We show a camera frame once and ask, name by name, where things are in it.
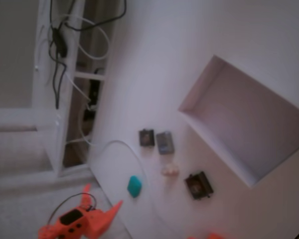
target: baseboard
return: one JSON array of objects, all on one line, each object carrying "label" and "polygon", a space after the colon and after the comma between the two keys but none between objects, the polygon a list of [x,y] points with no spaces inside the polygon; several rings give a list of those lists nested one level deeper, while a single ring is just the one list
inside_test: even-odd
[{"label": "baseboard", "polygon": [[31,108],[0,109],[0,131],[36,130]]}]

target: white cable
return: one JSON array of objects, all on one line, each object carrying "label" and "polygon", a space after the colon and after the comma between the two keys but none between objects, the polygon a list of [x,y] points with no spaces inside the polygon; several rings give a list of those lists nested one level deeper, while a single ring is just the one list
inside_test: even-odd
[{"label": "white cable", "polygon": [[[68,17],[74,17],[74,18],[80,19],[80,20],[85,21],[85,22],[87,22],[87,23],[89,23],[89,24],[91,24],[91,25],[95,24],[94,22],[92,22],[92,21],[90,21],[90,20],[88,20],[88,19],[86,19],[86,18],[80,17],[80,16],[76,16],[76,15],[72,15],[72,14],[63,14],[63,15],[60,15],[60,16],[56,17],[56,18],[50,23],[50,27],[49,27],[49,30],[48,30],[48,39],[49,39],[49,34],[50,34],[50,31],[51,31],[51,28],[53,27],[53,23],[56,22],[57,20],[61,19],[61,18],[67,17],[67,16],[68,16]],[[105,59],[105,58],[108,57],[108,54],[109,54],[109,51],[110,51],[110,39],[109,39],[109,37],[107,36],[107,34],[105,33],[105,31],[104,31],[102,28],[100,28],[100,27],[97,27],[97,28],[98,28],[98,30],[104,35],[104,38],[105,38],[106,43],[107,43],[107,46],[108,46],[107,51],[106,51],[106,53],[105,53],[103,56],[92,56],[92,55],[90,55],[89,53],[87,53],[87,52],[84,50],[84,48],[80,45],[80,43],[77,41],[77,39],[76,39],[77,37],[74,35],[73,31],[71,31],[71,32],[72,32],[73,39],[74,39],[75,43],[78,45],[78,47],[80,48],[80,50],[81,50],[87,57],[91,58],[92,60],[103,60],[103,59]]]},{"label": "white cable", "polygon": [[71,82],[71,84],[73,85],[73,87],[75,89],[77,89],[78,92],[81,93],[81,95],[86,98],[89,102],[91,101],[91,99],[71,80],[71,77],[68,75],[68,73],[65,73],[66,77],[68,78],[69,82]]},{"label": "white cable", "polygon": [[[88,19],[85,19],[85,18],[83,18],[83,17],[80,17],[80,16],[75,16],[75,15],[71,15],[71,14],[64,14],[64,15],[62,15],[62,16],[59,16],[59,17],[57,17],[57,19],[54,19],[53,21],[52,21],[52,23],[54,22],[54,21],[56,21],[56,20],[58,20],[59,18],[62,18],[62,17],[65,17],[65,16],[69,16],[69,17],[76,17],[76,18],[78,18],[78,19],[81,19],[81,20],[83,20],[83,21],[85,21],[85,22],[87,22],[87,23],[90,23],[90,24],[94,24],[94,22],[92,22],[92,21],[90,21],[90,20],[88,20]],[[108,38],[108,36],[107,36],[107,34],[104,32],[104,30],[103,29],[101,29],[100,27],[97,27],[102,33],[103,33],[103,35],[104,35],[104,37],[105,37],[105,39],[106,39],[106,42],[107,42],[107,44],[108,44],[108,50],[107,50],[107,52],[106,52],[106,54],[104,55],[104,56],[102,56],[102,57],[95,57],[95,56],[92,56],[92,55],[90,55],[90,54],[88,54],[84,49],[83,49],[83,47],[80,45],[80,43],[78,43],[77,41],[76,41],[76,37],[74,36],[74,40],[76,41],[76,44],[78,45],[78,47],[80,48],[80,50],[86,55],[86,56],[88,56],[89,58],[91,58],[91,59],[93,59],[93,60],[102,60],[102,59],[105,59],[106,57],[107,57],[107,55],[108,55],[108,53],[109,53],[109,49],[110,49],[110,40],[109,40],[109,38]],[[83,93],[83,91],[81,91],[81,89],[80,88],[78,88],[77,87],[77,85],[70,79],[70,77],[66,74],[66,76],[67,76],[67,78],[68,78],[68,80],[71,82],[71,84],[87,99],[87,100],[89,100],[90,101],[90,98],[89,97],[87,97],[84,93]],[[79,111],[79,119],[78,119],[78,127],[79,127],[79,131],[80,131],[80,134],[81,134],[81,136],[82,136],[82,138],[81,139],[75,139],[75,140],[71,140],[71,141],[69,141],[69,142],[67,142],[67,144],[68,143],[73,143],[73,142],[82,142],[82,141],[85,141],[87,144],[89,144],[90,146],[96,146],[95,144],[92,144],[90,141],[89,141],[89,139],[84,135],[84,133],[83,133],[83,130],[82,130],[82,124],[81,124],[81,114],[82,114],[82,112],[83,112],[83,110],[84,110],[84,106],[85,106],[86,104],[84,104],[84,105],[82,105],[82,107],[81,107],[81,109],[80,109],[80,111]],[[145,168],[143,167],[143,164],[142,164],[142,162],[141,162],[141,160],[140,160],[140,158],[137,156],[137,154],[135,153],[135,151],[132,149],[132,147],[130,147],[126,142],[124,142],[124,141],[122,141],[122,140],[119,140],[119,139],[115,139],[115,140],[111,140],[111,141],[109,141],[109,142],[107,142],[106,144],[105,144],[105,146],[102,148],[102,150],[101,150],[101,152],[97,155],[97,157],[99,157],[101,154],[103,154],[103,152],[104,152],[104,150],[108,147],[108,146],[110,146],[111,144],[113,144],[113,143],[120,143],[120,144],[123,144],[123,145],[125,145],[131,152],[132,152],[132,154],[134,155],[134,157],[137,159],[137,161],[138,161],[138,163],[139,163],[139,165],[140,165],[140,168],[141,168],[141,171],[142,171],[142,173],[143,173],[143,175],[144,175],[144,177],[145,177],[145,180],[146,180],[146,182],[147,182],[147,184],[148,184],[148,188],[149,188],[149,196],[150,196],[150,201],[151,201],[151,205],[152,205],[152,207],[153,207],[153,209],[154,209],[154,211],[155,211],[155,214],[157,215],[157,217],[158,217],[158,219],[171,231],[171,232],[173,232],[178,238],[182,238],[180,235],[179,235],[179,233],[177,233],[176,232],[176,230],[175,229],[173,229],[170,225],[168,225],[168,223],[164,220],[164,218],[158,213],[158,210],[156,209],[156,206],[155,206],[155,204],[154,204],[154,201],[153,201],[153,197],[152,197],[152,193],[151,193],[151,185],[150,185],[150,181],[149,181],[149,177],[148,177],[148,175],[147,175],[147,173],[146,173],[146,171],[145,171]]]},{"label": "white cable", "polygon": [[[83,112],[83,110],[84,110],[84,106],[85,106],[85,104],[82,105],[82,107],[81,107],[81,109],[80,109],[80,111],[79,111],[79,118],[78,118],[79,131],[80,131],[80,133],[81,133],[82,138],[81,138],[81,139],[77,139],[77,140],[84,140],[87,144],[89,144],[89,145],[92,146],[92,147],[93,147],[93,146],[97,146],[96,144],[91,143],[91,142],[88,140],[87,136],[85,136],[84,133],[83,133],[83,131],[82,131],[81,118],[82,118],[82,112]],[[149,181],[148,174],[146,173],[146,171],[145,171],[145,167],[143,166],[143,164],[142,164],[140,158],[137,156],[137,154],[136,154],[135,151],[132,149],[132,147],[129,146],[129,144],[127,144],[127,143],[124,142],[123,140],[119,140],[119,139],[110,140],[110,141],[108,141],[108,142],[105,144],[105,146],[102,148],[102,150],[100,151],[100,153],[96,155],[95,158],[98,158],[99,156],[101,156],[101,155],[103,154],[103,152],[105,151],[105,149],[106,149],[108,146],[110,146],[111,144],[113,144],[113,143],[120,143],[120,144],[123,144],[123,145],[125,145],[127,148],[130,149],[130,151],[132,152],[132,154],[134,155],[134,157],[137,159],[137,161],[138,161],[138,163],[139,163],[139,166],[140,166],[140,168],[141,168],[142,174],[143,174],[144,177],[145,177],[145,181],[146,181],[147,184],[148,184],[148,188],[149,188],[149,196],[150,196],[150,202],[151,202],[151,205],[152,205],[152,207],[153,207],[153,209],[154,209],[154,211],[155,211],[155,214],[157,215],[157,217],[159,218],[159,220],[160,220],[161,222],[163,222],[163,224],[164,224],[164,225],[165,225],[171,232],[173,232],[178,238],[182,238],[182,237],[180,236],[180,234],[177,233],[176,230],[175,230],[174,228],[172,228],[172,227],[165,221],[165,219],[159,214],[159,212],[158,212],[158,210],[157,210],[157,208],[156,208],[156,206],[155,206],[155,204],[154,204],[154,199],[153,199],[153,197],[152,197],[152,193],[151,193],[151,188],[152,188],[152,187],[151,187],[151,183],[150,183],[150,181]]]}]

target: floor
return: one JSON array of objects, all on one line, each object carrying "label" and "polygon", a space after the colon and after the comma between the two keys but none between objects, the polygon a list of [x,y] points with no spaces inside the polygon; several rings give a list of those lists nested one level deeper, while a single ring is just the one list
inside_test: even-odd
[{"label": "floor", "polygon": [[[0,239],[37,238],[38,229],[47,223],[52,211],[87,183],[92,184],[97,208],[108,210],[111,205],[90,171],[55,178],[35,131],[0,132]],[[80,198],[73,198],[56,215],[79,202]],[[116,217],[101,238],[131,237]]]}]

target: charger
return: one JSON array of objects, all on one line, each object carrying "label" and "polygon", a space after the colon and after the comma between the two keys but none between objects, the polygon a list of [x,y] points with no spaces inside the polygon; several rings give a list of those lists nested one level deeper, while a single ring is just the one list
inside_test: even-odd
[{"label": "charger", "polygon": [[64,37],[62,36],[58,28],[52,27],[52,38],[56,47],[56,51],[62,58],[66,57],[68,48],[65,43]]}]

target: small gray device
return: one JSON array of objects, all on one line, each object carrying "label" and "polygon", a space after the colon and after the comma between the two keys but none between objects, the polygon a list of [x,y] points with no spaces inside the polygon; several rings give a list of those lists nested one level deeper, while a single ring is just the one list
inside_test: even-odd
[{"label": "small gray device", "polygon": [[171,132],[165,131],[156,135],[156,142],[159,154],[174,153],[174,144],[171,137]]}]

